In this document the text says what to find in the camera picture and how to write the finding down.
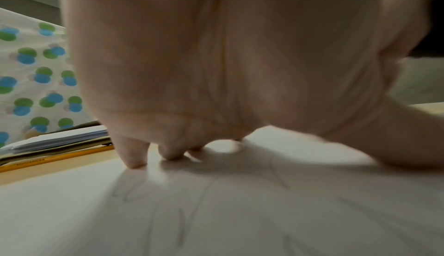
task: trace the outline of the yellow pencil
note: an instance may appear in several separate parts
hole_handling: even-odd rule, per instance
[[[11,171],[11,170],[16,170],[16,169],[21,169],[21,168],[26,168],[26,167],[30,167],[30,166],[34,166],[34,165],[39,165],[39,164],[45,164],[45,163],[49,163],[49,162],[56,162],[56,161],[67,159],[67,158],[95,154],[95,153],[99,153],[102,151],[113,150],[113,149],[114,149],[114,146],[111,145],[111,146],[99,147],[99,148],[94,148],[94,149],[79,150],[79,151],[56,155],[56,156],[36,158],[36,159],[28,160],[25,162],[19,162],[16,164],[0,166],[0,173]]]

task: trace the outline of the wrinkled skin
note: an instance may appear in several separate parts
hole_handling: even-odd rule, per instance
[[[386,95],[428,0],[62,0],[86,103],[130,168],[266,125],[444,163],[444,121]]]

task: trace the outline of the polka dot fabric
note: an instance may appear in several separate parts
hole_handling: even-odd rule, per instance
[[[63,27],[0,9],[0,147],[95,120],[84,106]]]

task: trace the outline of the white paper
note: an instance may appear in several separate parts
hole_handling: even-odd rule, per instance
[[[193,155],[0,187],[1,255],[444,255],[441,174],[273,128]]]

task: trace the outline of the green dot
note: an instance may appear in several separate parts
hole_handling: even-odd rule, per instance
[[[19,54],[28,54],[30,56],[37,57],[37,51],[35,51],[31,47],[22,47],[18,50],[18,53]]]
[[[31,119],[30,121],[31,125],[44,125],[44,126],[48,126],[49,125],[49,119],[44,118],[44,117],[36,117]]]
[[[48,68],[48,67],[39,67],[36,70],[36,74],[52,76],[52,70],[50,68]]]
[[[14,101],[15,106],[26,106],[26,107],[32,107],[34,102],[29,98],[18,98]]]
[[[12,87],[0,86],[0,94],[8,94],[13,90],[14,88]]]
[[[57,55],[52,53],[51,49],[43,50],[43,56],[45,56],[48,59],[56,59],[57,58]]]
[[[62,118],[59,120],[59,127],[67,126],[67,125],[74,125],[74,121],[69,118]]]
[[[69,104],[81,104],[82,102],[82,98],[80,98],[79,96],[71,96],[68,98]]]
[[[48,23],[38,23],[38,27],[41,30],[56,31],[56,27]]]
[[[52,108],[56,105],[55,103],[52,103],[52,102],[49,102],[48,100],[46,100],[46,98],[41,98],[39,101],[39,104],[44,108]]]
[[[0,39],[4,41],[14,41],[17,37],[14,34],[0,31]]]
[[[71,70],[62,71],[62,78],[74,77],[74,72]]]

